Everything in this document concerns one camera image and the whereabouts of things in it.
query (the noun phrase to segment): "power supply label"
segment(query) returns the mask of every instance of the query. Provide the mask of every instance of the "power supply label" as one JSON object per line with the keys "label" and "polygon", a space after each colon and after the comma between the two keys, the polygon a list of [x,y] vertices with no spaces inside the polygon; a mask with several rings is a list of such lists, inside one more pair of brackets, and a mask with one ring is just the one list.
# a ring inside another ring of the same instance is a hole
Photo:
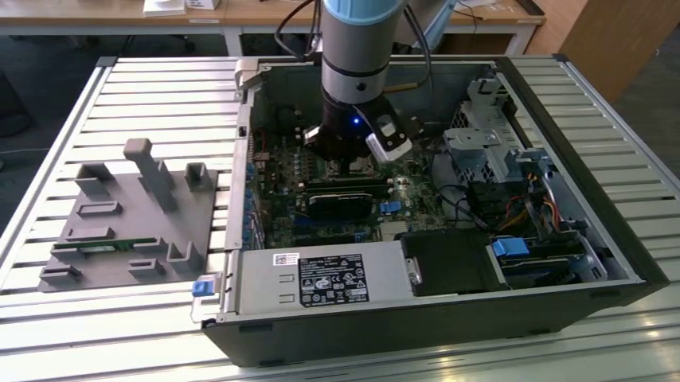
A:
{"label": "power supply label", "polygon": [[305,308],[369,301],[361,254],[299,259],[298,275]]}

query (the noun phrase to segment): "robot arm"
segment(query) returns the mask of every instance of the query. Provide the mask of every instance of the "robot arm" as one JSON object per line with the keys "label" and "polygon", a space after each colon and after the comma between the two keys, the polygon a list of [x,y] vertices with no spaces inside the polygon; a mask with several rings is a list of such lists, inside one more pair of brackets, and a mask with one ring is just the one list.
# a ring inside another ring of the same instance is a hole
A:
{"label": "robot arm", "polygon": [[321,30],[322,123],[305,131],[307,147],[326,159],[370,152],[379,162],[411,148],[406,124],[383,95],[397,21],[406,0],[323,0]]}

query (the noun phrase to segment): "green circuit board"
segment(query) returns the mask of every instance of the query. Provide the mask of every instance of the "green circuit board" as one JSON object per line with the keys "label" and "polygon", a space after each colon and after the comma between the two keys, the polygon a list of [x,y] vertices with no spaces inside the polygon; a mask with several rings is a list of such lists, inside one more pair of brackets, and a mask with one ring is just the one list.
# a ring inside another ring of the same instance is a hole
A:
{"label": "green circuit board", "polygon": [[[379,166],[371,157],[359,158],[350,172],[298,146],[274,147],[256,156],[262,193],[262,222],[266,248],[365,243],[391,240],[394,234],[446,227],[447,217],[437,202],[435,190],[418,149],[399,161]],[[315,182],[386,180],[389,194],[371,200],[371,213],[359,220],[317,221],[306,213],[303,185]],[[382,211],[389,204],[398,209]]]}

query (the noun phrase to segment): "blue latch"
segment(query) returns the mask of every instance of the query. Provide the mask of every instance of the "blue latch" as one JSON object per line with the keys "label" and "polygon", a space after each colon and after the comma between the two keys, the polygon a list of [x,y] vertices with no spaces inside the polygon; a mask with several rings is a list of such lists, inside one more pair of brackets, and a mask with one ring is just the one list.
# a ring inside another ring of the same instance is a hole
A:
{"label": "blue latch", "polygon": [[529,255],[529,248],[521,237],[504,237],[490,245],[496,257]]}
{"label": "blue latch", "polygon": [[389,203],[381,203],[381,213],[393,213],[402,209],[401,201],[390,201]]}
{"label": "blue latch", "polygon": [[207,297],[215,294],[215,281],[195,281],[191,294],[194,297]]}

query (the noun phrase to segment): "metal slatted table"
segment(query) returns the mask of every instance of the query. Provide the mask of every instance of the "metal slatted table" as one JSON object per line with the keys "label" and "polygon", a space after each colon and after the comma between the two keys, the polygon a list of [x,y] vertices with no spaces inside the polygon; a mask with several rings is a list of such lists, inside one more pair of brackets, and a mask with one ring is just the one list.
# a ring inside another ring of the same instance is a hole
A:
{"label": "metal slatted table", "polygon": [[[41,266],[79,188],[79,163],[114,173],[126,140],[146,137],[170,170],[219,171],[208,271],[222,269],[231,151],[234,58],[120,59],[97,67],[0,239],[0,380],[671,380],[680,371],[680,187],[569,63],[513,59],[569,141],[672,280],[561,333],[238,368],[190,320],[191,283],[41,294]],[[521,119],[536,146],[540,139]]]}

